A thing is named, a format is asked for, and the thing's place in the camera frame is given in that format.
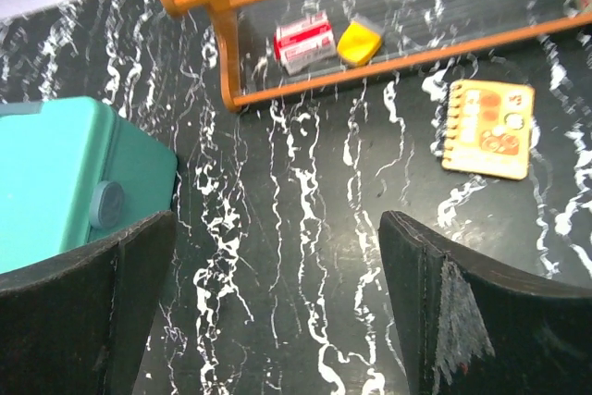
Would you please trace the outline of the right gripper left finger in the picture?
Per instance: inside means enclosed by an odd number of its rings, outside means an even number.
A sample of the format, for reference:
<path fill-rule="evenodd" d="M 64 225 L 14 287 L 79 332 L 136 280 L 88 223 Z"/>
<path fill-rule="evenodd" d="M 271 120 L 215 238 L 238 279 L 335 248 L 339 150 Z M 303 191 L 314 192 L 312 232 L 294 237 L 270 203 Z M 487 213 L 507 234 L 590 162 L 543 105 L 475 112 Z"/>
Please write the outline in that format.
<path fill-rule="evenodd" d="M 159 212 L 2 274 L 2 393 L 130 394 L 176 237 Z"/>

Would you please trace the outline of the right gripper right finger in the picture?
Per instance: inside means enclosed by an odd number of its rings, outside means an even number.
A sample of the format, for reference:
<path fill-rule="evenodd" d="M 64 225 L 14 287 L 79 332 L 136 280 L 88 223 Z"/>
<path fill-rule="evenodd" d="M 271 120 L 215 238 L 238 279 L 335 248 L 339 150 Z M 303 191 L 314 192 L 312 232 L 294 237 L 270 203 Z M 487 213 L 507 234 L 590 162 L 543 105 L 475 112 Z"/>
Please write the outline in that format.
<path fill-rule="evenodd" d="M 412 394 L 587 394 L 591 292 L 387 211 L 379 248 Z"/>

